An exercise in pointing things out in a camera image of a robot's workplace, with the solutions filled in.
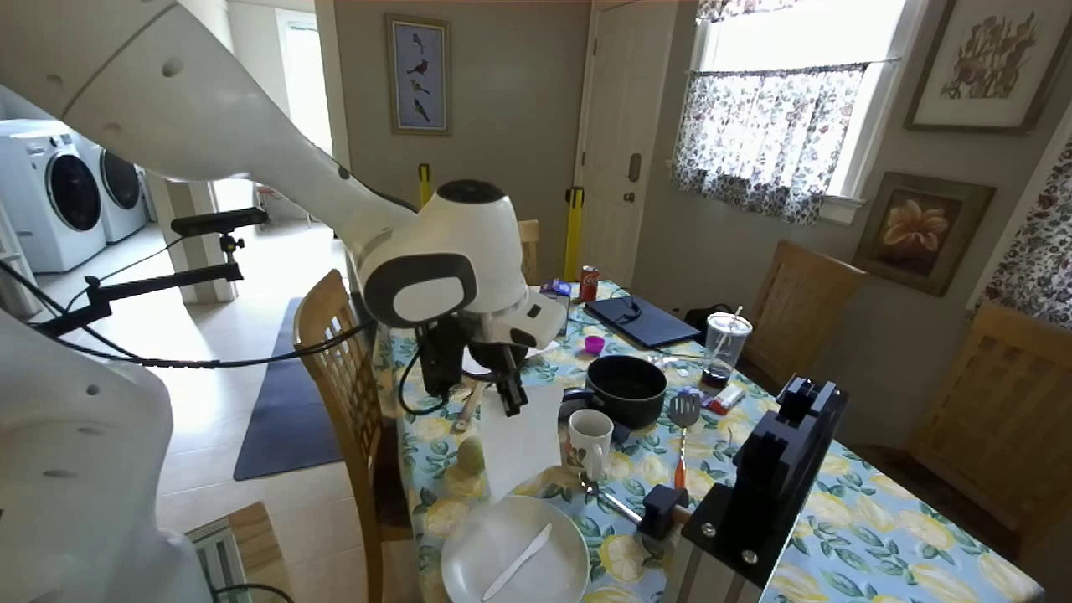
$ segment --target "cable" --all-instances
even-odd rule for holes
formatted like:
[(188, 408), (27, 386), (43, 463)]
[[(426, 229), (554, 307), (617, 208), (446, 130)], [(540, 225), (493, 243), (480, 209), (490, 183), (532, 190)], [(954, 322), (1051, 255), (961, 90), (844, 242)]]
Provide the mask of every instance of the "cable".
[(414, 351), (414, 359), (410, 359), (410, 366), (404, 369), (404, 379), (400, 379), (400, 406), (404, 406), (404, 412), (406, 415), (434, 415), (434, 412), (439, 412), (446, 401), (448, 401), (448, 394), (444, 394), (444, 401), (439, 406), (428, 406), (428, 408), (414, 408), (410, 401), (406, 401), (406, 382), (410, 382), (410, 371), (414, 371), (414, 366), (416, 366), (416, 359), (418, 359), (424, 351), (416, 349)]
[[(0, 261), (0, 270), (7, 270), (13, 281), (21, 281), (35, 296), (42, 296), (43, 303), (52, 303), (60, 313), (72, 313), (60, 302), (55, 302), (47, 290), (42, 290), (32, 278), (23, 278), (18, 269), (11, 269), (7, 261)], [(140, 361), (140, 356), (133, 356), (132, 349), (105, 337), (101, 331), (94, 331), (90, 323), (82, 323), (90, 337), (99, 337), (101, 345), (121, 351), (126, 361)]]
[[(7, 261), (0, 261), (0, 270), (7, 270), (13, 281), (21, 281), (27, 290), (35, 290), (42, 302), (47, 302), (55, 311), (72, 313), (65, 303), (57, 303), (47, 290), (42, 290), (32, 278), (23, 278), (21, 270), (13, 270)], [(342, 345), (347, 337), (356, 337), (360, 331), (366, 331), (373, 322), (363, 322), (356, 328), (347, 328), (332, 337), (322, 337), (314, 345), (294, 345), (284, 356), (264, 356), (264, 359), (145, 359), (127, 351), (126, 345), (105, 337), (101, 331), (94, 331), (90, 323), (82, 323), (86, 334), (94, 334), (99, 340), (105, 340), (109, 349), (121, 351), (101, 351), (101, 349), (86, 349), (66, 337), (55, 337), (57, 345), (66, 345), (73, 351), (94, 356), (94, 359), (109, 359), (109, 361), (133, 361), (133, 366), (150, 366), (150, 369), (248, 369), (248, 366), (270, 366), (270, 361), (290, 361), (290, 359), (301, 359), (301, 356), (322, 356), (335, 345)]]
[[(138, 263), (145, 263), (145, 261), (150, 261), (150, 259), (157, 259), (157, 255), (166, 255), (166, 252), (170, 252), (174, 243), (181, 243), (181, 242), (188, 242), (188, 236), (170, 236), (166, 246), (157, 246), (157, 252), (150, 252), (150, 255), (145, 255), (145, 259), (138, 259), (138, 261), (132, 261), (132, 263), (121, 263), (121, 269), (114, 269), (114, 270), (109, 270), (105, 278), (99, 278), (99, 281), (109, 281), (109, 278), (117, 278), (117, 273), (126, 273), (126, 270), (132, 270), (132, 269), (138, 269)], [(82, 286), (73, 296), (66, 296), (66, 311), (73, 307), (73, 302), (78, 296), (83, 296), (90, 286)]]
[(248, 369), (248, 366), (270, 366), (270, 361), (290, 361), (290, 359), (306, 359), (306, 356), (322, 356), (335, 345), (342, 345), (347, 337), (356, 337), (363, 334), (369, 323), (356, 323), (356, 328), (347, 328), (332, 337), (322, 337), (314, 345), (294, 345), (292, 351), (283, 351), (283, 356), (264, 356), (264, 359), (127, 359), (127, 356), (112, 356), (112, 351), (101, 351), (101, 349), (86, 349), (86, 345), (78, 345), (78, 340), (65, 340), (57, 337), (60, 345), (73, 349), (73, 351), (83, 351), (83, 356), (94, 356), (94, 359), (109, 359), (109, 361), (133, 361), (133, 366), (150, 366), (150, 369)]
[(222, 600), (222, 596), (234, 600), (234, 591), (251, 591), (251, 588), (264, 588), (264, 591), (275, 591), (284, 603), (294, 603), (284, 588), (279, 588), (272, 582), (229, 582), (229, 587), (212, 588), (212, 600)]

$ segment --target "black pot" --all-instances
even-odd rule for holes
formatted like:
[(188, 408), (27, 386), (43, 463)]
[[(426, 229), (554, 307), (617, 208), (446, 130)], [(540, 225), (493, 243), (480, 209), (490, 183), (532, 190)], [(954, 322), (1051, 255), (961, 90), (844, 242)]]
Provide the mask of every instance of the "black pot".
[(660, 418), (668, 375), (633, 356), (602, 356), (587, 371), (595, 406), (626, 429), (646, 429)]

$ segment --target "napkin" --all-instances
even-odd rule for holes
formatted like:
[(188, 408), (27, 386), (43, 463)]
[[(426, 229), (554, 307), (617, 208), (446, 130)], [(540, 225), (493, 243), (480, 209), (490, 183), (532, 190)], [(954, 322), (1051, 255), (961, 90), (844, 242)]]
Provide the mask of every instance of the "napkin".
[(563, 465), (561, 452), (561, 406), (563, 386), (532, 386), (525, 388), (529, 401), (519, 415), (507, 415), (499, 394), (483, 397), (475, 418), (475, 436), (483, 442), (483, 460), (490, 467), (490, 497), (502, 497), (514, 486), (532, 480), (551, 465)]

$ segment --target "picture frame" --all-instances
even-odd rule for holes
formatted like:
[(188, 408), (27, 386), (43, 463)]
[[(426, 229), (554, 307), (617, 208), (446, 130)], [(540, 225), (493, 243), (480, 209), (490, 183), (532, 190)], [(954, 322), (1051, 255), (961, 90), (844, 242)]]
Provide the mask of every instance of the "picture frame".
[(448, 27), (386, 12), (394, 130), (448, 132)]
[(1072, 4), (951, 0), (907, 128), (1027, 130), (1043, 109)]
[(988, 183), (889, 171), (855, 261), (943, 296), (993, 196)]

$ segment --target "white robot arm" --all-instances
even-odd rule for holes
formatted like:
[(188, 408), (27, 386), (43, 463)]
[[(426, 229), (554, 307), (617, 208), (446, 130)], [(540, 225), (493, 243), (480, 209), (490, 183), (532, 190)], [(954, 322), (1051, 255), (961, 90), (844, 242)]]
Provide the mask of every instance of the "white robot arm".
[[(499, 356), (480, 356), (490, 369), (514, 371), (507, 349), (548, 345), (567, 319), (558, 296), (524, 281), (502, 190), (457, 181), (424, 214), (380, 196), (306, 139), (181, 4), (7, 0), (0, 84), (168, 177), (248, 174), (283, 190), (342, 233), (373, 313), (394, 328), (461, 322), (466, 340), (499, 345)], [(439, 366), (461, 366), (461, 340)]]
[[(514, 371), (517, 349), (551, 340), (567, 319), (524, 281), (502, 190), (457, 181), (418, 214), (373, 193), (174, 0), (3, 0), (0, 84), (162, 174), (244, 171), (279, 187), (356, 252), (386, 323), (428, 340), (453, 323)], [(0, 600), (209, 600), (188, 543), (153, 525), (168, 438), (170, 406), (150, 371), (105, 369), (0, 311)]]

